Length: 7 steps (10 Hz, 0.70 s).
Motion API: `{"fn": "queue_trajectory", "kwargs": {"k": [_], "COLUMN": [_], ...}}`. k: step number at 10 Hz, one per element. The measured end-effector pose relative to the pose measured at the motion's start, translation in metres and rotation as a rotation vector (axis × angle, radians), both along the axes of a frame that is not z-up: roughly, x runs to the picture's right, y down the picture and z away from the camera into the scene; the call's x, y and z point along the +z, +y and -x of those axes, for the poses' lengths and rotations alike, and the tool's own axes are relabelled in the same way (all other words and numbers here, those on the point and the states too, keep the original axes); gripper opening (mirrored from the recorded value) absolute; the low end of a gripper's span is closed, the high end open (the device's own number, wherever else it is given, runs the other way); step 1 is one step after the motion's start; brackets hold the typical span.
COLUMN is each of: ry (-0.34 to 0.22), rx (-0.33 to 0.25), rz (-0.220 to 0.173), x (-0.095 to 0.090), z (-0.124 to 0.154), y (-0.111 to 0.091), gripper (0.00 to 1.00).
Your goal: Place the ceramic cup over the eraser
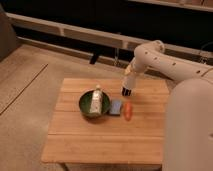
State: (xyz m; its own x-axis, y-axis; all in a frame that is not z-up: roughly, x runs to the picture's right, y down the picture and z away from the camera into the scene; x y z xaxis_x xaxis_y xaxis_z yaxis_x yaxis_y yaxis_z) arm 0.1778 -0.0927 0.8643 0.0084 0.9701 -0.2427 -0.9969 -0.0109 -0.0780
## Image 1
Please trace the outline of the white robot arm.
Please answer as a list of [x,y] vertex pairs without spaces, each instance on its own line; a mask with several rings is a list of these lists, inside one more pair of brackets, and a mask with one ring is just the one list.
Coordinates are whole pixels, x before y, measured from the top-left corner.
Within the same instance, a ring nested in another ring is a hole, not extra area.
[[213,171],[213,66],[165,53],[160,40],[137,46],[122,94],[152,67],[177,82],[166,107],[162,171]]

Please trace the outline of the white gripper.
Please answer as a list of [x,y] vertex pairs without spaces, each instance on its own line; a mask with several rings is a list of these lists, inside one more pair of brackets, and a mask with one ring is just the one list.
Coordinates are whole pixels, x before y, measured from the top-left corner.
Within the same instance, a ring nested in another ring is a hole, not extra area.
[[131,90],[136,86],[137,74],[135,72],[128,72],[124,74],[124,79],[122,83],[122,96],[130,96]]

